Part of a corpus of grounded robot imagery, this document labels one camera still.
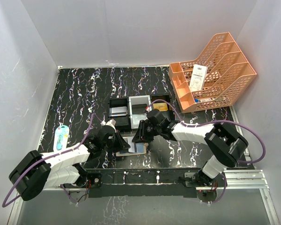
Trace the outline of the beige leather card holder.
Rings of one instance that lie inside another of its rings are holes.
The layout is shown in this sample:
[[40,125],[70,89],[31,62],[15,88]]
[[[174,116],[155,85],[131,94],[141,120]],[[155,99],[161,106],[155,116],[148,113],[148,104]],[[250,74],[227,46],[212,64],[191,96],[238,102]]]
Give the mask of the beige leather card holder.
[[147,143],[134,143],[132,142],[132,139],[133,138],[131,136],[124,137],[125,142],[130,145],[130,148],[117,152],[117,157],[142,155],[147,153]]

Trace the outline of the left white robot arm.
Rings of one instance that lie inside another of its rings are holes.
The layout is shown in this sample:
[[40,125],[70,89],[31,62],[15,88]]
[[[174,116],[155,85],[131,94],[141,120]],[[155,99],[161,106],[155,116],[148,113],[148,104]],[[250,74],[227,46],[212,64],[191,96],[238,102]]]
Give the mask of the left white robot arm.
[[59,152],[39,153],[32,150],[9,175],[19,196],[29,201],[43,189],[83,182],[86,178],[78,166],[101,155],[102,151],[119,152],[130,145],[111,125],[104,125],[95,135]]

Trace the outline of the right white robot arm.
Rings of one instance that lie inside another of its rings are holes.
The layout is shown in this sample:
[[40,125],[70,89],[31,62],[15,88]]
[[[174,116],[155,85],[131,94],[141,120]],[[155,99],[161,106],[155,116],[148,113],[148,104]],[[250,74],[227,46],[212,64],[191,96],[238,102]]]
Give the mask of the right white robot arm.
[[168,120],[157,109],[147,113],[141,120],[133,137],[133,143],[150,143],[155,136],[169,141],[191,141],[207,145],[213,156],[192,177],[183,177],[189,183],[211,185],[213,180],[227,168],[235,167],[248,147],[247,140],[230,124],[219,122],[197,127],[187,127],[182,121]]

